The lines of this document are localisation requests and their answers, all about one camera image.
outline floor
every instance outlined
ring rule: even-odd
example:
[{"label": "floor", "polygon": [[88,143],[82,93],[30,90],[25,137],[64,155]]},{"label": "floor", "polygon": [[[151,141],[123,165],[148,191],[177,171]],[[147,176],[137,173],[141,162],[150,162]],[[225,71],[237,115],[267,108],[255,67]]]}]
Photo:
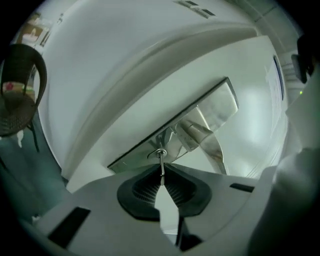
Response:
[{"label": "floor", "polygon": [[41,216],[70,193],[61,177],[43,135],[38,113],[33,119],[38,146],[33,134],[24,130],[22,148],[14,135],[0,140],[0,157],[7,170],[0,165],[0,177],[18,218],[32,222],[32,216]]}]

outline air vent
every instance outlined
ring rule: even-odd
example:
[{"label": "air vent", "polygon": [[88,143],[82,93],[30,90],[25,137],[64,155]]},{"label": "air vent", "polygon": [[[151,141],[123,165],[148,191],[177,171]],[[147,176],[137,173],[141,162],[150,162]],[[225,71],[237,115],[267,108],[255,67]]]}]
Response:
[{"label": "air vent", "polygon": [[182,1],[182,0],[178,0],[178,1],[174,1],[177,4],[187,7],[189,9],[191,9],[192,11],[194,11],[195,13],[199,14],[200,16],[209,19],[210,17],[214,17],[216,16],[215,14],[213,14],[211,11],[200,7],[197,3],[193,2],[193,1]]}]

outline wicker chair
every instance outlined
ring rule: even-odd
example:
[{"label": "wicker chair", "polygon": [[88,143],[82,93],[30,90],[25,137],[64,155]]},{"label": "wicker chair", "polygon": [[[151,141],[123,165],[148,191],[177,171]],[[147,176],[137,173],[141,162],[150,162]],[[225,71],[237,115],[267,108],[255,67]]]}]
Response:
[{"label": "wicker chair", "polygon": [[[28,80],[33,67],[40,76],[39,92],[36,101],[26,94]],[[4,91],[6,82],[18,82],[24,86],[21,91]],[[4,59],[0,84],[0,137],[8,137],[29,128],[33,134],[36,150],[39,146],[32,119],[38,109],[47,85],[47,69],[44,59],[35,49],[25,44],[9,46]]]}]

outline white curved surface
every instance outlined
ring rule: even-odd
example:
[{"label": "white curved surface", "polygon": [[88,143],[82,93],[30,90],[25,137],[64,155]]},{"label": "white curved surface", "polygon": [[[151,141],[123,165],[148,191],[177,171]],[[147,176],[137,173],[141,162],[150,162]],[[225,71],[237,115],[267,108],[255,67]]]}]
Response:
[{"label": "white curved surface", "polygon": [[[79,0],[52,30],[43,58],[48,85],[39,106],[47,142],[60,166],[90,114],[87,104],[99,85],[126,59],[162,40],[162,34],[197,24],[229,21],[251,24],[224,1],[199,1],[211,8],[210,21],[171,0]],[[103,88],[105,93],[110,89]]]},{"label": "white curved surface", "polygon": [[[95,170],[88,168],[88,163],[108,166],[224,76],[229,77],[239,102],[238,112],[217,131],[225,163],[231,175],[259,175],[276,163],[288,127],[286,90],[281,108],[276,109],[279,120],[273,125],[276,106],[271,87],[277,78],[272,77],[269,83],[266,74],[274,55],[269,38],[260,36],[221,47],[180,68],[143,95],[105,131],[82,160],[67,188],[73,192],[83,186],[80,177],[81,182],[92,181]],[[107,169],[100,171],[101,176],[110,175]]]}]

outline chair leg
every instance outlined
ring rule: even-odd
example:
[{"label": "chair leg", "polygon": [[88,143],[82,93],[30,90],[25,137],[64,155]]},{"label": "chair leg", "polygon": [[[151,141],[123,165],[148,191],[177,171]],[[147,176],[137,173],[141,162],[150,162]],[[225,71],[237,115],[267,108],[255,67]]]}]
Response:
[{"label": "chair leg", "polygon": [[29,129],[32,131],[32,134],[33,134],[33,140],[34,140],[34,145],[35,145],[36,151],[40,152],[39,146],[38,146],[38,141],[37,141],[37,136],[36,136],[36,130],[35,130],[35,127],[34,127],[34,124],[32,123],[32,121],[30,122]]},{"label": "chair leg", "polygon": [[3,166],[3,168],[4,168],[5,170],[8,170],[6,164],[5,164],[5,162],[2,160],[1,156],[0,156],[0,164]]}]

